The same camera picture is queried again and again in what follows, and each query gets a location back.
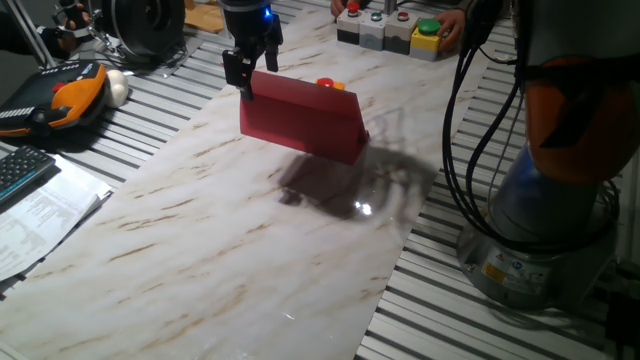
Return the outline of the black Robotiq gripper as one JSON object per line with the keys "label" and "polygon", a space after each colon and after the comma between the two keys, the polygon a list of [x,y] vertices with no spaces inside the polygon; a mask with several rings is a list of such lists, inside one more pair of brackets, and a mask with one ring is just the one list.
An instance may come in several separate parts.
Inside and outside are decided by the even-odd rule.
{"label": "black Robotiq gripper", "polygon": [[219,4],[237,47],[222,54],[226,82],[240,91],[242,99],[252,100],[256,59],[243,53],[265,52],[267,70],[278,72],[279,47],[283,44],[280,18],[269,0],[220,0]]}

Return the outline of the hand in black glove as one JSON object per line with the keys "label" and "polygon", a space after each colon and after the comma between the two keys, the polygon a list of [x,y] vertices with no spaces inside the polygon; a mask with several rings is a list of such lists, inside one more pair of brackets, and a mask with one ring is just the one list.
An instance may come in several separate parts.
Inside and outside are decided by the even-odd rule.
{"label": "hand in black glove", "polygon": [[61,35],[85,41],[92,38],[93,28],[91,22],[84,17],[87,11],[79,5],[76,0],[59,0],[52,19]]}

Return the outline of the person's left hand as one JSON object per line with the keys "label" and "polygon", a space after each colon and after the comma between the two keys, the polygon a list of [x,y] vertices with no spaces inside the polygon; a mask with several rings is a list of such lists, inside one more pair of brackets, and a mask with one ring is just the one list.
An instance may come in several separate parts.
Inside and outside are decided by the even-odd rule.
{"label": "person's left hand", "polygon": [[461,9],[453,9],[442,12],[435,17],[440,28],[437,35],[441,38],[438,51],[449,52],[460,42],[466,25],[466,14]]}

